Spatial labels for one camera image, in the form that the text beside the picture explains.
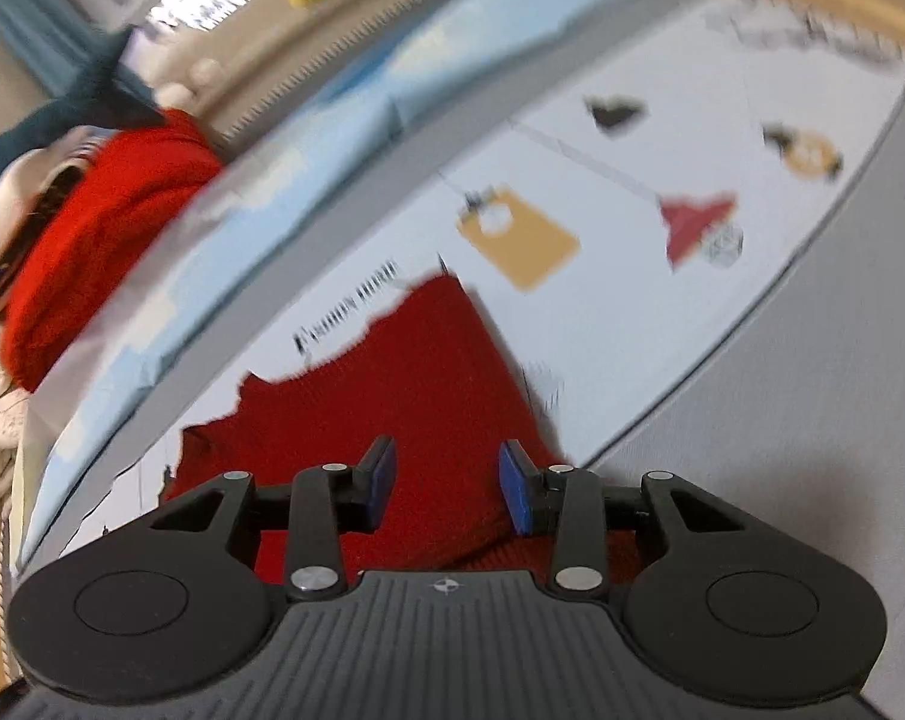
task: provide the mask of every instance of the gray ribbed surface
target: gray ribbed surface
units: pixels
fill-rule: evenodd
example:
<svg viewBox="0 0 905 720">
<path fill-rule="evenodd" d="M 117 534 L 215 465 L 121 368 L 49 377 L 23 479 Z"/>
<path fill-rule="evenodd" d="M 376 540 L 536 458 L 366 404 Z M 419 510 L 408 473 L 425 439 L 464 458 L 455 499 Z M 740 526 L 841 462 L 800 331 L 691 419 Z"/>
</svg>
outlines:
<svg viewBox="0 0 905 720">
<path fill-rule="evenodd" d="M 434 584 L 460 583 L 444 593 Z M 607 613 L 538 591 L 525 572 L 369 572 L 345 598 L 298 605 L 257 659 L 195 695 L 86 707 L 36 690 L 19 720 L 874 720 L 856 699 L 785 712 L 725 707 L 666 683 Z"/>
</svg>

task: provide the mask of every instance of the metal screw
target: metal screw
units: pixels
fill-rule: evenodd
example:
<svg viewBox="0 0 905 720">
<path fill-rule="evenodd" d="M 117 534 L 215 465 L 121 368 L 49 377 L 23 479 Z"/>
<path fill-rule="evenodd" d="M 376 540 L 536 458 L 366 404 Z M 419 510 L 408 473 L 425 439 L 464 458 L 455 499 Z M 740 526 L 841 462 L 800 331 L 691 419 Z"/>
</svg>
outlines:
<svg viewBox="0 0 905 720">
<path fill-rule="evenodd" d="M 594 590 L 602 584 L 602 574 L 585 565 L 573 565 L 556 574 L 556 584 L 566 590 Z"/>
<path fill-rule="evenodd" d="M 292 572 L 292 584 L 303 592 L 328 590 L 339 581 L 339 575 L 327 565 L 307 565 Z"/>
</svg>

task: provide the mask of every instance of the red fabric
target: red fabric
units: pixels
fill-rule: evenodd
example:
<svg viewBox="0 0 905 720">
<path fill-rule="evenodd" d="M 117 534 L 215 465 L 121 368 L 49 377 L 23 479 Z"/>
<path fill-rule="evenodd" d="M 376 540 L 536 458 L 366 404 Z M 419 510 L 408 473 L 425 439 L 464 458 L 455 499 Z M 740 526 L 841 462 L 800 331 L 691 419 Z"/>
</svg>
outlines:
<svg viewBox="0 0 905 720">
<path fill-rule="evenodd" d="M 2 361 L 34 391 L 156 235 L 222 170 L 190 116 L 120 132 L 46 226 L 10 291 Z"/>
<path fill-rule="evenodd" d="M 722 191 L 701 203 L 688 196 L 664 197 L 660 213 L 669 228 L 669 241 L 665 245 L 669 264 L 676 266 L 691 255 L 702 242 L 705 230 L 727 220 L 734 210 L 734 191 Z"/>
<path fill-rule="evenodd" d="M 316 464 L 355 463 L 381 434 L 396 438 L 396 486 L 374 536 L 342 536 L 351 576 L 369 568 L 545 571 L 549 539 L 510 536 L 499 445 L 518 439 L 539 466 L 554 459 L 451 276 L 413 290 L 327 365 L 276 384 L 249 375 L 236 413 L 184 431 L 170 493 L 230 469 L 252 471 L 259 485 L 286 483 Z M 284 546 L 285 533 L 263 534 L 255 571 L 265 581 L 282 581 Z"/>
</svg>

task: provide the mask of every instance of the zipper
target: zipper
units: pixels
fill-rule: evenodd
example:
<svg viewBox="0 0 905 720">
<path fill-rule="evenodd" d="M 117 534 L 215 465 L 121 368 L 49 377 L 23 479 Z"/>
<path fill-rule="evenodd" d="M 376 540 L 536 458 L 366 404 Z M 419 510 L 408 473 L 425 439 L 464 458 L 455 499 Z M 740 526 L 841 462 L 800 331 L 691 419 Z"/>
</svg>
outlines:
<svg viewBox="0 0 905 720">
<path fill-rule="evenodd" d="M 247 129 L 257 122 L 257 120 L 266 114 L 273 105 L 282 100 L 292 90 L 305 83 L 308 79 L 316 76 L 326 65 L 336 60 L 338 57 L 345 55 L 346 52 L 353 50 L 362 42 L 368 40 L 375 34 L 382 32 L 388 28 L 395 20 L 410 13 L 415 8 L 426 4 L 430 0 L 400 0 L 394 2 L 384 10 L 379 11 L 373 16 L 361 20 L 356 28 L 353 28 L 345 35 L 341 35 L 333 41 L 329 47 L 318 53 L 310 59 L 305 65 L 295 73 L 287 76 L 283 81 L 273 86 L 257 103 L 254 103 L 245 113 L 238 117 L 235 124 L 229 127 L 219 136 L 219 141 L 223 146 L 230 146 L 235 140 L 240 138 Z"/>
</svg>

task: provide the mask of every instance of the red cloth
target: red cloth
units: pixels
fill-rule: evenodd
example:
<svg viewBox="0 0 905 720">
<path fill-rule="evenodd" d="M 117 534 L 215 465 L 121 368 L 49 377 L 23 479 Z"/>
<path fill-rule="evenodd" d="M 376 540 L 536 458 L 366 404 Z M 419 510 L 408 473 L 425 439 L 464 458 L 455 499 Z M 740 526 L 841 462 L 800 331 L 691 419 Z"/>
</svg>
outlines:
<svg viewBox="0 0 905 720">
<path fill-rule="evenodd" d="M 551 539 L 510 536 L 499 445 L 518 439 L 539 466 L 555 460 L 451 276 L 413 290 L 337 360 L 276 384 L 249 375 L 236 413 L 182 433 L 169 491 L 230 469 L 252 471 L 257 485 L 286 483 L 317 464 L 354 464 L 381 434 L 396 439 L 396 486 L 374 536 L 342 536 L 351 576 L 369 568 L 545 571 Z M 265 581 L 282 581 L 284 546 L 285 533 L 263 534 L 255 571 Z"/>
<path fill-rule="evenodd" d="M 222 170 L 191 117 L 120 132 L 46 226 L 14 282 L 1 357 L 34 391 L 156 235 Z"/>
<path fill-rule="evenodd" d="M 735 210 L 734 191 L 721 191 L 701 203 L 692 197 L 664 197 L 660 202 L 662 220 L 669 228 L 665 256 L 676 266 L 702 243 L 703 233 L 713 224 L 725 221 Z"/>
</svg>

